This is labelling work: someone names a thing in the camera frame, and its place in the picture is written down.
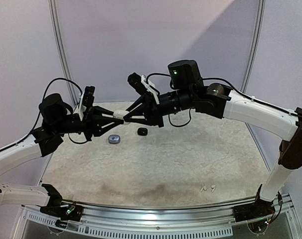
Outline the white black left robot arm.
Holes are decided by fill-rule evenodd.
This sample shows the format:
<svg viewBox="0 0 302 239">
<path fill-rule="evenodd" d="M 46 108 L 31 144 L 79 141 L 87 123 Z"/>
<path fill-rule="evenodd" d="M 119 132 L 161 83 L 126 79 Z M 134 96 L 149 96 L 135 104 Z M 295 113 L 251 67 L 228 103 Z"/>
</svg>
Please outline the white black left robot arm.
<svg viewBox="0 0 302 239">
<path fill-rule="evenodd" d="M 52 154 L 68 133 L 83 133 L 87 141 L 99 137 L 124 123 L 127 111 L 109 111 L 92 105 L 93 96 L 83 94 L 79 112 L 73 113 L 58 93 L 43 99 L 39 105 L 42 125 L 31 131 L 26 139 L 0 149 L 0 176 L 31 160 Z M 66 211 L 62 196 L 49 184 L 28 186 L 0 181 L 0 205 L 23 204 L 47 208 L 55 216 Z"/>
</svg>

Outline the aluminium back wall rail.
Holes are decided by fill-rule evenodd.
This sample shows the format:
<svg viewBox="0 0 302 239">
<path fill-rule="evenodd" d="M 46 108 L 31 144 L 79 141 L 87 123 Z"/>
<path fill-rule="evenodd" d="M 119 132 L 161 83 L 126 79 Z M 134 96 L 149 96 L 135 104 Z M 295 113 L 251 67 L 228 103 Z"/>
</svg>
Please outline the aluminium back wall rail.
<svg viewBox="0 0 302 239">
<path fill-rule="evenodd" d="M 104 103 L 133 103 L 134 100 L 131 101 L 94 101 L 97 104 L 104 104 Z"/>
</svg>

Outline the black gold earbud charging case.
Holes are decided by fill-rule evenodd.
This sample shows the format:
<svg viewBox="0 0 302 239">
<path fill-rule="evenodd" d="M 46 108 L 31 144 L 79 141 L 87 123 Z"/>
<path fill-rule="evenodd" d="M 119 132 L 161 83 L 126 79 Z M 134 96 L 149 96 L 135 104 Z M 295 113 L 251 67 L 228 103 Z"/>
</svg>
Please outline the black gold earbud charging case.
<svg viewBox="0 0 302 239">
<path fill-rule="evenodd" d="M 148 134 L 148 129 L 145 127 L 139 127 L 137 130 L 137 134 L 140 136 L 147 136 Z"/>
</svg>

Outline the aluminium corner post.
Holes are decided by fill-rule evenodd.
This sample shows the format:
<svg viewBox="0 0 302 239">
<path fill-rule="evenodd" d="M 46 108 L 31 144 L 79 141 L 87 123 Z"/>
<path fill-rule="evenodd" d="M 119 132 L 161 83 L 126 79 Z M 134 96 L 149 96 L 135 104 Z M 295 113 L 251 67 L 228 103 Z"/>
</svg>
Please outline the aluminium corner post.
<svg viewBox="0 0 302 239">
<path fill-rule="evenodd" d="M 258 49 L 258 44 L 259 44 L 259 38 L 261 35 L 264 11 L 265 11 L 265 0 L 259 0 L 257 10 L 256 10 L 256 17 L 255 17 L 255 23 L 254 23 L 254 28 L 253 28 L 252 40 L 251 40 L 251 44 L 250 44 L 249 57 L 248 57 L 247 65 L 245 68 L 243 82 L 241 85 L 242 92 L 246 92 L 246 89 L 249 84 L 250 76 L 251 76 L 251 73 L 253 70 L 253 65 L 254 65 L 254 61 L 255 61 L 255 57 L 256 57 L 257 49 Z"/>
<path fill-rule="evenodd" d="M 56 46 L 57 46 L 58 56 L 60 59 L 60 64 L 61 64 L 61 68 L 63 71 L 63 75 L 66 79 L 72 80 L 70 70 L 68 67 L 64 44 L 63 44 L 63 40 L 62 40 L 62 34 L 61 34 L 61 29 L 60 29 L 60 24 L 59 24 L 59 17 L 58 17 L 57 1 L 49 0 L 48 3 L 49 3 L 49 11 L 50 11 L 51 21 L 52 21 L 52 26 L 53 26 L 54 38 L 55 38 L 55 42 L 56 42 Z M 69 92 L 69 96 L 71 98 L 71 102 L 75 106 L 78 103 L 78 101 L 77 101 L 78 94 L 76 93 L 75 86 L 71 83 L 66 83 L 66 85 L 67 85 L 67 89 Z"/>
</svg>

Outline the white earbud charging case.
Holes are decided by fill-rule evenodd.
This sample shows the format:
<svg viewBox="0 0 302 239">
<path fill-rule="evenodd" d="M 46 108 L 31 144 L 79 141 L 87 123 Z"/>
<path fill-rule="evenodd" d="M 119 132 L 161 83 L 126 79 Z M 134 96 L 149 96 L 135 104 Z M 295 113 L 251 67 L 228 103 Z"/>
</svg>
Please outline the white earbud charging case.
<svg viewBox="0 0 302 239">
<path fill-rule="evenodd" d="M 128 125 L 130 124 L 130 122 L 127 122 L 124 120 L 124 116 L 126 116 L 129 113 L 129 111 L 126 110 L 115 110 L 113 112 L 113 117 L 119 120 L 123 120 L 124 121 L 124 125 Z"/>
</svg>

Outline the aluminium right corner post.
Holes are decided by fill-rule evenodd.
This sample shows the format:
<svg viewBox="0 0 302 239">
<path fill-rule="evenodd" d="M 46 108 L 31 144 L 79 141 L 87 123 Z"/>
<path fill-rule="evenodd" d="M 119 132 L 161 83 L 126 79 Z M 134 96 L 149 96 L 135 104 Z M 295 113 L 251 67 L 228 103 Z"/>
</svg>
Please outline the aluminium right corner post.
<svg viewBox="0 0 302 239">
<path fill-rule="evenodd" d="M 254 28 L 253 28 L 252 40 L 251 40 L 251 44 L 250 44 L 249 57 L 248 57 L 247 65 L 245 68 L 243 82 L 241 85 L 242 92 L 246 92 L 246 89 L 249 84 L 250 76 L 251 76 L 251 73 L 253 70 L 253 65 L 254 65 L 254 61 L 255 61 L 255 57 L 256 57 L 257 49 L 258 49 L 258 44 L 259 44 L 259 38 L 261 35 L 264 11 L 265 11 L 265 0 L 259 0 L 257 10 L 256 10 L 256 17 L 255 17 L 255 23 L 254 23 Z"/>
</svg>

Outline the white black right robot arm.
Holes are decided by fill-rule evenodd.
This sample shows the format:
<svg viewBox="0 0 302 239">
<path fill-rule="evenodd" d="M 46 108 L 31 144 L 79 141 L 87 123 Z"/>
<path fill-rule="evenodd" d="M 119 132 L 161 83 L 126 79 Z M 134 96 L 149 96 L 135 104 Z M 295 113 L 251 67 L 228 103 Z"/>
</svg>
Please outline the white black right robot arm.
<svg viewBox="0 0 302 239">
<path fill-rule="evenodd" d="M 169 64 L 172 91 L 160 94 L 148 77 L 131 74 L 129 84 L 140 97 L 128 109 L 125 122 L 163 126 L 163 117 L 194 109 L 218 119 L 248 123 L 281 138 L 279 158 L 253 203 L 235 206 L 236 221 L 264 217 L 275 212 L 273 201 L 289 175 L 302 167 L 302 109 L 286 110 L 245 95 L 230 83 L 214 78 L 205 86 L 196 61 Z"/>
</svg>

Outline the blue-grey earbud charging case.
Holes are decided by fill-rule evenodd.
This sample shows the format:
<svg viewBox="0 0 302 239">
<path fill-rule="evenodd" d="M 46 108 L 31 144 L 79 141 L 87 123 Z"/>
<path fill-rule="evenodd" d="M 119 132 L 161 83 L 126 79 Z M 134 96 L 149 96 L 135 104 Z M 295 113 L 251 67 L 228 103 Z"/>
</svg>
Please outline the blue-grey earbud charging case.
<svg viewBox="0 0 302 239">
<path fill-rule="evenodd" d="M 118 144 L 121 142 L 121 137 L 117 134 L 111 134 L 108 136 L 108 143 L 109 144 Z"/>
</svg>

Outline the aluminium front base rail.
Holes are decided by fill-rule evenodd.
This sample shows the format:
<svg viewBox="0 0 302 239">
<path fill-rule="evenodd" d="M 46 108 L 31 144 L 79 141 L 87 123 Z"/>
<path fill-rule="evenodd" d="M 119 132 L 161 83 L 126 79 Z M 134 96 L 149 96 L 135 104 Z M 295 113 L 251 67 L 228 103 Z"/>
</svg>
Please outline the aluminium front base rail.
<svg viewBox="0 0 302 239">
<path fill-rule="evenodd" d="M 79 222 L 60 221 L 34 206 L 21 209 L 16 239 L 301 239 L 302 231 L 289 194 L 276 205 L 275 221 L 239 221 L 234 207 L 253 198 L 170 209 L 83 204 Z"/>
</svg>

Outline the aluminium left corner post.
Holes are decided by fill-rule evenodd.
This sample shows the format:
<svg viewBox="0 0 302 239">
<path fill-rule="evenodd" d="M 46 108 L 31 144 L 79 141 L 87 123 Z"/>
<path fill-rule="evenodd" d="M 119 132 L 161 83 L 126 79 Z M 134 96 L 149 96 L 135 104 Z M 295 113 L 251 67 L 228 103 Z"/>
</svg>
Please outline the aluminium left corner post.
<svg viewBox="0 0 302 239">
<path fill-rule="evenodd" d="M 49 3 L 49 11 L 50 11 L 51 21 L 52 21 L 52 26 L 53 26 L 54 38 L 55 38 L 55 42 L 56 42 L 56 46 L 57 46 L 58 56 L 60 59 L 60 64 L 61 64 L 61 68 L 63 71 L 63 75 L 66 79 L 72 80 L 70 70 L 68 67 L 64 44 L 63 44 L 63 40 L 62 40 L 62 34 L 61 34 L 61 29 L 60 29 L 60 24 L 59 24 L 59 17 L 58 17 L 57 1 L 49 0 L 48 3 Z M 71 98 L 71 102 L 75 106 L 78 103 L 78 101 L 77 101 L 78 94 L 76 93 L 75 86 L 71 83 L 66 83 L 66 85 L 67 85 L 67 89 L 69 92 L 69 96 Z"/>
</svg>

